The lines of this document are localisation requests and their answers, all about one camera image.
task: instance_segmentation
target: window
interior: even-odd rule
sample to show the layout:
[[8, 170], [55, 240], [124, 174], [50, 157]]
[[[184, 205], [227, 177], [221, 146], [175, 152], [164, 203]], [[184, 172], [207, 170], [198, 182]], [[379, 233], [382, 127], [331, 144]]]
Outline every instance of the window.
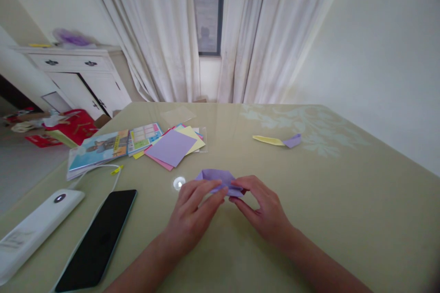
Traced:
[[220, 55], [223, 0], [194, 0], [199, 55]]

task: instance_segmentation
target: hand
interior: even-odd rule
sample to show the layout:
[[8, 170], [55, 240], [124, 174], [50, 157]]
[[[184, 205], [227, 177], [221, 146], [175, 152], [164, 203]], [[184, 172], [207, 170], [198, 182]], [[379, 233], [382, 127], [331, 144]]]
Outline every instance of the hand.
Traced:
[[236, 197], [229, 197], [229, 201], [238, 207], [265, 240], [283, 252], [289, 249], [292, 246], [295, 228], [287, 219], [277, 194], [254, 175], [237, 178], [231, 184], [250, 191], [260, 208], [254, 211]]
[[188, 254], [203, 237], [215, 212], [224, 203], [225, 187], [199, 207], [203, 197], [221, 184], [215, 181], [190, 181], [182, 186], [176, 206], [165, 230], [159, 235], [160, 245], [172, 262]]

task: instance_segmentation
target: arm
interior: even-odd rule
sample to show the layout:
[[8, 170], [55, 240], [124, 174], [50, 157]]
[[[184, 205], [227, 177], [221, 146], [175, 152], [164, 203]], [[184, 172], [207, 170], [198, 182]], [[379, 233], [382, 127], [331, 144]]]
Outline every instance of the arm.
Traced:
[[207, 193], [220, 184], [221, 181], [206, 180], [186, 183], [179, 192], [176, 207], [165, 230], [105, 292], [154, 292], [208, 229], [228, 189], [223, 188], [202, 205], [200, 203]]
[[258, 233], [275, 245], [298, 267], [317, 292], [371, 292], [360, 280], [330, 258], [293, 227], [277, 194], [255, 176], [238, 178], [232, 184], [248, 190], [260, 208], [253, 210], [239, 198], [230, 197]]

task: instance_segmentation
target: cabinet door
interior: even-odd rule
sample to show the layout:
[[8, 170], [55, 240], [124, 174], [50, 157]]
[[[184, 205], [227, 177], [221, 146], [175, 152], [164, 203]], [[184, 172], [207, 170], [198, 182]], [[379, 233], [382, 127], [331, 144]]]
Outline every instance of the cabinet door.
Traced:
[[113, 111], [125, 108], [122, 92], [111, 74], [81, 72], [81, 76], [110, 116], [113, 117]]
[[78, 109], [86, 110], [94, 120], [104, 114], [76, 73], [47, 72], [47, 75]]

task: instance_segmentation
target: white cable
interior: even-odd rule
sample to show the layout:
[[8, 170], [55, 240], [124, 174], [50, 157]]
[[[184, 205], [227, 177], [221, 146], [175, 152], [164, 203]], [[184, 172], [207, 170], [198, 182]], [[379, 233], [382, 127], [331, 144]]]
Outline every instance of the white cable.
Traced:
[[[112, 188], [111, 191], [110, 191], [110, 193], [112, 193], [112, 192], [115, 190], [116, 185], [118, 184], [119, 175], [121, 174], [121, 171], [122, 171], [122, 166], [112, 165], [112, 164], [98, 165], [98, 166], [93, 167], [92, 169], [88, 170], [87, 172], [84, 172], [76, 182], [73, 182], [73, 183], [68, 187], [68, 189], [74, 190], [74, 189], [78, 186], [79, 182], [81, 181], [81, 179], [83, 178], [83, 176], [84, 176], [85, 174], [87, 174], [87, 173], [90, 172], [91, 170], [94, 170], [95, 168], [98, 168], [98, 167], [118, 167], [118, 168], [120, 168], [120, 169], [119, 169], [119, 172], [118, 172], [117, 175], [116, 175], [115, 184], [113, 184], [113, 188]], [[75, 255], [75, 253], [76, 253], [76, 251], [77, 251], [79, 245], [83, 242], [83, 239], [84, 239], [85, 235], [87, 234], [88, 230], [89, 230], [90, 227], [92, 226], [92, 223], [93, 223], [93, 221], [95, 220], [95, 218], [96, 218], [97, 214], [99, 213], [99, 211], [101, 210], [101, 207], [102, 207], [102, 205], [104, 204], [104, 202], [105, 202], [105, 199], [102, 201], [101, 205], [98, 207], [98, 209], [96, 210], [96, 212], [93, 214], [93, 216], [92, 216], [92, 220], [91, 220], [90, 223], [88, 224], [86, 231], [84, 231], [84, 234], [82, 235], [81, 239], [79, 239], [77, 245], [75, 246], [75, 248], [73, 249], [72, 253], [70, 254], [69, 259], [67, 260], [66, 265], [64, 266], [64, 269], [63, 269], [63, 271], [61, 272], [61, 275], [58, 277], [57, 281], [55, 282], [54, 286], [51, 288], [51, 290], [49, 291], [49, 293], [54, 293], [54, 292], [55, 292], [56, 285], [58, 284], [58, 282], [60, 281], [61, 277], [63, 276], [64, 271], [66, 271], [66, 268], [67, 268], [67, 266], [69, 265], [70, 261], [72, 260], [73, 256]]]

